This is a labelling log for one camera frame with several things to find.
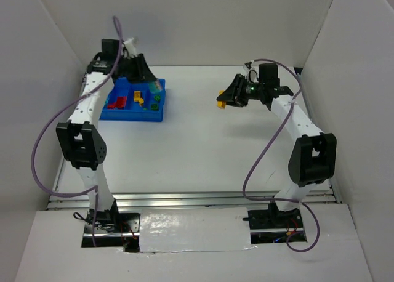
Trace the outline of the printed cyan round tile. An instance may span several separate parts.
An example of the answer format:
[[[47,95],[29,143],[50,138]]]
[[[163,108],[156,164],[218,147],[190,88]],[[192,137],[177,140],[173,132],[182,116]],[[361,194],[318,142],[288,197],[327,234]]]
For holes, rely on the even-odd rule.
[[[152,81],[152,82],[149,82],[148,83],[148,88],[149,88],[149,91],[152,94],[159,94],[163,90],[163,87],[162,87],[161,82],[160,82],[159,79],[157,79],[155,81]]]

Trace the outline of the yellow long brick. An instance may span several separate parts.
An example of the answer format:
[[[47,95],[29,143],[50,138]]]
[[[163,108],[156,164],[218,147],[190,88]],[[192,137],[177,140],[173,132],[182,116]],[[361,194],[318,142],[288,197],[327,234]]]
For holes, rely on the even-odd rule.
[[[217,107],[224,110],[226,107],[226,102],[217,102]]]

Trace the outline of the yellow and green brick stack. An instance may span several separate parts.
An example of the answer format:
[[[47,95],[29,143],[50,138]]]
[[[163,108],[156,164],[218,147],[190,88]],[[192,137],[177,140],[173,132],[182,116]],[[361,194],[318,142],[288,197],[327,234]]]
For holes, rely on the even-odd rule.
[[[140,91],[134,91],[134,95],[133,95],[134,100],[138,100],[141,99],[141,92]]]

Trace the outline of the red long brick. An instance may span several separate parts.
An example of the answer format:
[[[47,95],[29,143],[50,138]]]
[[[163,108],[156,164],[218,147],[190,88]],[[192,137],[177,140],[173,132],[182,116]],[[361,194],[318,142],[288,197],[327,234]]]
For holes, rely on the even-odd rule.
[[[126,106],[126,102],[127,102],[127,97],[118,97],[116,99],[116,108],[118,109],[124,109],[124,107]]]

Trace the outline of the red curved brick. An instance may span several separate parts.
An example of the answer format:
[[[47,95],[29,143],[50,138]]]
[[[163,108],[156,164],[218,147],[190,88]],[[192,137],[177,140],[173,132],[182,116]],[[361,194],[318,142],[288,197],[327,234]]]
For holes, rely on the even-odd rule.
[[[111,104],[108,104],[107,109],[109,109],[109,110],[121,109],[121,107],[117,103],[111,103]]]

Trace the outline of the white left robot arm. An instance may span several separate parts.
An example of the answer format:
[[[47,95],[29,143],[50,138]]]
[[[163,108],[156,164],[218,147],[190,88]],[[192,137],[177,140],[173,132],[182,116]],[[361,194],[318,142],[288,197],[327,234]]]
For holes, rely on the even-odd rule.
[[[86,189],[89,197],[87,219],[94,226],[120,226],[118,206],[103,169],[107,145],[98,130],[105,101],[118,78],[132,83],[155,83],[157,80],[143,54],[123,55],[117,60],[115,55],[101,52],[87,67],[84,90],[74,112],[67,121],[56,126],[64,159],[75,168]]]

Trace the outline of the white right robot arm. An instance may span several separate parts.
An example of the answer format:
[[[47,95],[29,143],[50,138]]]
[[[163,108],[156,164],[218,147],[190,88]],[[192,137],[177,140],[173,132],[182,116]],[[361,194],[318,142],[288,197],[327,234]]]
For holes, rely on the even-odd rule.
[[[270,200],[265,217],[247,218],[252,224],[271,224],[276,227],[287,224],[295,219],[306,195],[334,175],[337,139],[334,134],[325,133],[314,125],[299,107],[296,97],[297,94],[289,87],[281,86],[277,76],[264,77],[252,83],[241,74],[237,74],[229,87],[220,91],[217,97],[219,108],[242,108],[250,100],[258,100],[281,121],[280,127],[247,173],[245,182],[249,181],[282,130],[287,130],[294,142],[287,165],[290,182]]]

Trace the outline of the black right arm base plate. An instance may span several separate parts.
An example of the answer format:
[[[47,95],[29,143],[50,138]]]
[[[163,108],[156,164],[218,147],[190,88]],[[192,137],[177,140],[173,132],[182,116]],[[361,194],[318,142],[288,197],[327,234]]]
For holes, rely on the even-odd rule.
[[[304,227],[299,209],[279,211],[273,203],[263,210],[249,210],[243,221],[256,231],[293,232]]]

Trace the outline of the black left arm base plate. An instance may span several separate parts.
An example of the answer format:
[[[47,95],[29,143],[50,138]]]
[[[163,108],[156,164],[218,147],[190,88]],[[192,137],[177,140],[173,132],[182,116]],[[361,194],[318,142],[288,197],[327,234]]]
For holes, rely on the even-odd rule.
[[[120,248],[124,252],[140,251],[140,214],[123,213],[119,215],[119,224],[84,224],[82,248]]]

